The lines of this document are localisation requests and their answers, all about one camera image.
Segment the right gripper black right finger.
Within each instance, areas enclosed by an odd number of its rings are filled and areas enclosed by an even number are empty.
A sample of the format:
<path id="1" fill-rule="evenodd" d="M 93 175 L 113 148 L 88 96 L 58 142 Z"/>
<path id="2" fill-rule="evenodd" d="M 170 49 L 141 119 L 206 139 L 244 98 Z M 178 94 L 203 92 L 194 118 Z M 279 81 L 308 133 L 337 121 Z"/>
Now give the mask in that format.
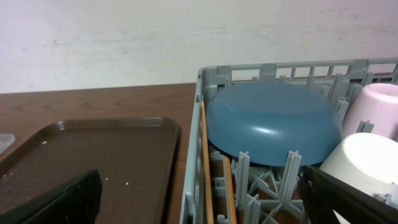
<path id="1" fill-rule="evenodd" d="M 397 223 L 391 200 L 381 201 L 313 167 L 299 178 L 299 195 L 312 223 L 339 223 L 339 213 L 350 223 Z"/>

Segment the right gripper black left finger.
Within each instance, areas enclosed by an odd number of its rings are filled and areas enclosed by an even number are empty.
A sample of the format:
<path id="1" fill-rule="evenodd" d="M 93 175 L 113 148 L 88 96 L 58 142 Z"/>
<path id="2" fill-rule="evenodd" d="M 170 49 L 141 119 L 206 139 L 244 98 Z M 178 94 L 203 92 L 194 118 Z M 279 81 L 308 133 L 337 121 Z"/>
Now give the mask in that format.
<path id="1" fill-rule="evenodd" d="M 1 214 L 1 223 L 93 224 L 100 211 L 102 191 L 99 171 L 88 170 Z"/>

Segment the cream white cup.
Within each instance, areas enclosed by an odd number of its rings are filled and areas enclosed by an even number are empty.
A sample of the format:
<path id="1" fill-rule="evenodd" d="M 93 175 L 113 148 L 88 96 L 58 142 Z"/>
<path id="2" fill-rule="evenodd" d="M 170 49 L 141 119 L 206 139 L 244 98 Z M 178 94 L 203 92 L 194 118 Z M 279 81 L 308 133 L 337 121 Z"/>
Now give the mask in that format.
<path id="1" fill-rule="evenodd" d="M 320 170 L 374 197 L 397 201 L 397 142 L 372 133 L 342 140 Z"/>

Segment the dark blue plate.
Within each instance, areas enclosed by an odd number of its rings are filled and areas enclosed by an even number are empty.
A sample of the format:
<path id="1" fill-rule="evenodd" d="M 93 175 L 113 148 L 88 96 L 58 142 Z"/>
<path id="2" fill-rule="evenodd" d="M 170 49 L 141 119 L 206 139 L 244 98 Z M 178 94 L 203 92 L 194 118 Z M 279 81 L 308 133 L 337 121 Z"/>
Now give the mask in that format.
<path id="1" fill-rule="evenodd" d="M 290 151 L 301 165 L 322 163 L 341 142 L 341 119 L 330 101 L 292 84 L 247 82 L 217 93 L 206 107 L 208 139 L 223 153 L 282 167 Z"/>

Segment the pink cup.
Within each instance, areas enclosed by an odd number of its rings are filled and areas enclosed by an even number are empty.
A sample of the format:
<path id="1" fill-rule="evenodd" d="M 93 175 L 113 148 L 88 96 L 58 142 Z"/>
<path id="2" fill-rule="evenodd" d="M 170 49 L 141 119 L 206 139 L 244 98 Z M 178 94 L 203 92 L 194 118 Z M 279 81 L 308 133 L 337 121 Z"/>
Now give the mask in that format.
<path id="1" fill-rule="evenodd" d="M 362 88 L 343 120 L 343 136 L 354 134 L 360 122 L 374 125 L 372 133 L 397 139 L 397 85 L 373 83 Z"/>

